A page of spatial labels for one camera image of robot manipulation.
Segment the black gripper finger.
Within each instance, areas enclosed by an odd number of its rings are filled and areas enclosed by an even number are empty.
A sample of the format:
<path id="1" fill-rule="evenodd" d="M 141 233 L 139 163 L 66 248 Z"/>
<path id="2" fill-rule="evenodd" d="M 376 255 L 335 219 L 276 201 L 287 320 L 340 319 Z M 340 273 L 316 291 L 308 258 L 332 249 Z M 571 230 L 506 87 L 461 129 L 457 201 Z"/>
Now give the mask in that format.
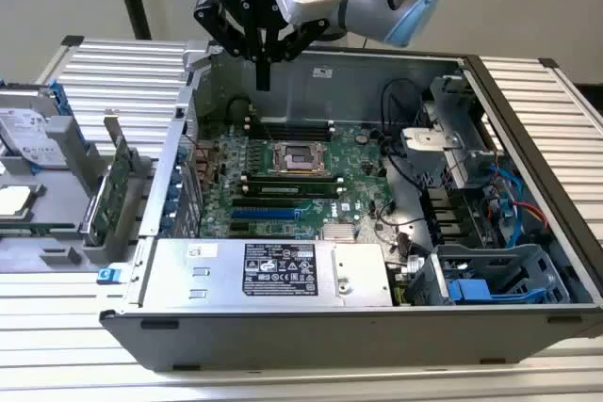
<path id="1" fill-rule="evenodd" d="M 270 91 L 270 66 L 272 63 L 292 61 L 329 27 L 326 19 L 315 20 L 297 26 L 282 40 L 276 29 L 268 29 L 263 45 L 263 90 Z"/>
<path id="2" fill-rule="evenodd" d="M 193 11 L 194 19 L 231 56 L 242 57 L 255 65 L 256 89 L 264 90 L 264 52 L 260 29 L 255 24 L 251 3 L 242 0 L 243 31 L 236 29 L 226 18 L 219 0 L 198 0 Z"/>

